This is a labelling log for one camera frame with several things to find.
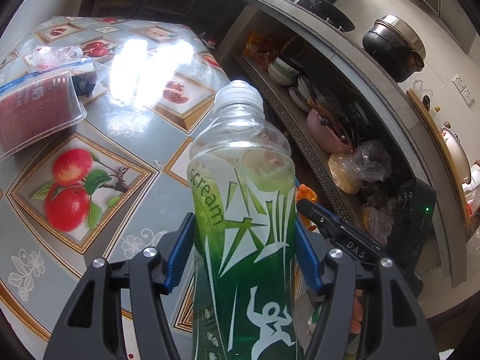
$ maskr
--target plastic container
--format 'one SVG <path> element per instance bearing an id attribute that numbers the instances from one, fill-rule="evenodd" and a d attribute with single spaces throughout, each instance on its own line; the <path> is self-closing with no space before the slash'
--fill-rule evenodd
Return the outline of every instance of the plastic container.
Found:
<path id="1" fill-rule="evenodd" d="M 193 356 L 300 359 L 290 146 L 247 83 L 221 89 L 214 107 L 187 171 L 197 218 Z"/>
<path id="2" fill-rule="evenodd" d="M 0 161 L 85 119 L 70 73 L 52 71 L 0 88 Z"/>

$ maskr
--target red apple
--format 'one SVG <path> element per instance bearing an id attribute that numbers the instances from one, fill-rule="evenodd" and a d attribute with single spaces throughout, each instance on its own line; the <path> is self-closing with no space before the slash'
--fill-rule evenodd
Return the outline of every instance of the red apple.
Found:
<path id="1" fill-rule="evenodd" d="M 92 42 L 88 43 L 83 49 L 89 48 L 89 49 L 102 49 L 107 46 L 106 43 L 103 42 Z"/>
<path id="2" fill-rule="evenodd" d="M 87 49 L 83 51 L 83 55 L 91 56 L 93 58 L 98 58 L 100 56 L 107 56 L 110 54 L 109 49 Z"/>
<path id="3" fill-rule="evenodd" d="M 71 149 L 53 164 L 53 176 L 62 187 L 69 187 L 83 179 L 92 168 L 92 155 L 85 149 Z"/>
<path id="4" fill-rule="evenodd" d="M 49 223 L 60 231 L 72 231 L 78 228 L 87 218 L 90 209 L 90 198 L 85 188 L 69 187 L 55 198 L 59 184 L 54 183 L 45 200 L 45 214 Z"/>

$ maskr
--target black pot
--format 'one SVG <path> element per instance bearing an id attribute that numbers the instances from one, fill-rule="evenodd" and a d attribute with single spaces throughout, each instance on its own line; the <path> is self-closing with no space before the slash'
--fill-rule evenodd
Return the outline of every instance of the black pot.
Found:
<path id="1" fill-rule="evenodd" d="M 363 36 L 362 45 L 396 83 L 402 83 L 425 66 L 422 57 L 403 38 L 381 24 L 375 24 Z"/>

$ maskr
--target stacked plate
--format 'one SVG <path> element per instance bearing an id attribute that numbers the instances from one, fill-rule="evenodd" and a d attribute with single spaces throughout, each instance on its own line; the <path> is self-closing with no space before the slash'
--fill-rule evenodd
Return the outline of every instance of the stacked plate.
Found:
<path id="1" fill-rule="evenodd" d="M 294 60 L 279 55 L 275 61 L 268 65 L 268 75 L 278 85 L 290 86 L 299 76 L 302 67 Z"/>

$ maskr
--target bottle cap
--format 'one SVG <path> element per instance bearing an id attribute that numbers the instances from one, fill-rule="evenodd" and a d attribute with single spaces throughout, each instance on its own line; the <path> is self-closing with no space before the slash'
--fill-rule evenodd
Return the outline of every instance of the bottle cap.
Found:
<path id="1" fill-rule="evenodd" d="M 218 91 L 214 101 L 214 113 L 230 104 L 253 105 L 263 112 L 263 100 L 258 90 L 239 79 Z"/>

